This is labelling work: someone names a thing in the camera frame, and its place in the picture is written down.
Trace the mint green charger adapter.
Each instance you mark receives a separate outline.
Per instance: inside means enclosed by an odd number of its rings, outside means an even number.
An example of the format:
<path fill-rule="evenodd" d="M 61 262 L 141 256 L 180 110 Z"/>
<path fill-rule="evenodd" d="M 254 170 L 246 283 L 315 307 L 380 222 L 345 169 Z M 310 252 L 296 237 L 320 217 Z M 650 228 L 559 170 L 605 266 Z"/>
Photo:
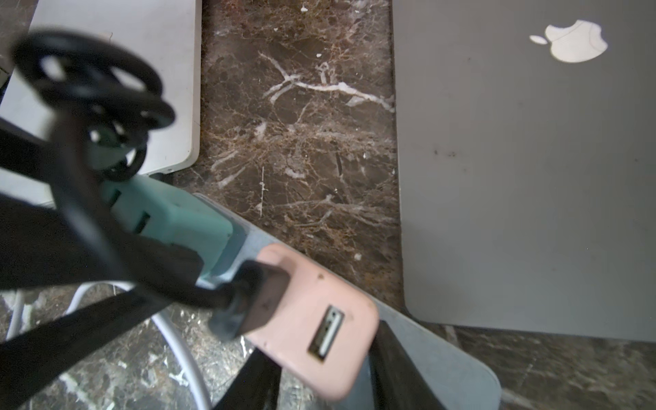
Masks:
<path fill-rule="evenodd" d="M 114 123 L 90 126 L 87 134 L 85 162 L 99 187 L 85 179 L 74 226 L 102 258 L 139 280 L 196 283 L 225 273 L 244 230 L 189 192 L 140 174 L 147 131 Z"/>

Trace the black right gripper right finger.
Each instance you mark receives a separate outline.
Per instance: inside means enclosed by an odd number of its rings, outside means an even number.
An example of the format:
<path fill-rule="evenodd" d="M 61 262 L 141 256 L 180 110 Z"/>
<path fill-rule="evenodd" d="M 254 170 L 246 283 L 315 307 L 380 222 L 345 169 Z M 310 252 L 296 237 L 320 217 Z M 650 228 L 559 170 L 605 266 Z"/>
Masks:
<path fill-rule="evenodd" d="M 375 409 L 445 409 L 383 320 L 379 321 L 368 358 Z"/>

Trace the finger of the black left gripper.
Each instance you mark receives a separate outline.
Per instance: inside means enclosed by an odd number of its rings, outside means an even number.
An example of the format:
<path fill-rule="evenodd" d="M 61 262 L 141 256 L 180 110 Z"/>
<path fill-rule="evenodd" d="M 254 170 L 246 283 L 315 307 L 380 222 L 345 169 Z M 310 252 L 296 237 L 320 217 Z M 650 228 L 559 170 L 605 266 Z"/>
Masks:
<path fill-rule="evenodd" d="M 133 290 L 37 326 L 1 345 L 1 406 L 17 409 L 62 373 L 173 302 L 202 306 L 196 288 L 200 256 L 177 245 L 126 232 L 97 194 L 77 141 L 81 124 L 56 131 L 67 144 L 51 148 L 7 121 L 1 165 L 47 181 L 56 209 L 1 198 L 1 287 L 25 290 L 125 280 Z"/>

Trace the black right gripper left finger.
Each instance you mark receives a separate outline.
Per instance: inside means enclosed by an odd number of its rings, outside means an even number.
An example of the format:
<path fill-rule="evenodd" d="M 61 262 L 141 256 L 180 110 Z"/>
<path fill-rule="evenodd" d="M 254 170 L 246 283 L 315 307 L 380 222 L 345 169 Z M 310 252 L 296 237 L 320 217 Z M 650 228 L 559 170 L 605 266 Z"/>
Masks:
<path fill-rule="evenodd" d="M 257 348 L 214 410 L 276 410 L 282 368 Z"/>

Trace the pink charger adapter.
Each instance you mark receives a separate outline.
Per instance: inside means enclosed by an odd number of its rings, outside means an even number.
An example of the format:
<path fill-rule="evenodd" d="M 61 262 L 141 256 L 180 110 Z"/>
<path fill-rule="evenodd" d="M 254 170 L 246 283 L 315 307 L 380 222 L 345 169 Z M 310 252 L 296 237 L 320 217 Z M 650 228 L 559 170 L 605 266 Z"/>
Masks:
<path fill-rule="evenodd" d="M 281 268 L 290 283 L 264 326 L 246 338 L 326 401 L 355 385 L 379 327 L 369 295 L 307 256 L 269 244 L 256 260 Z"/>

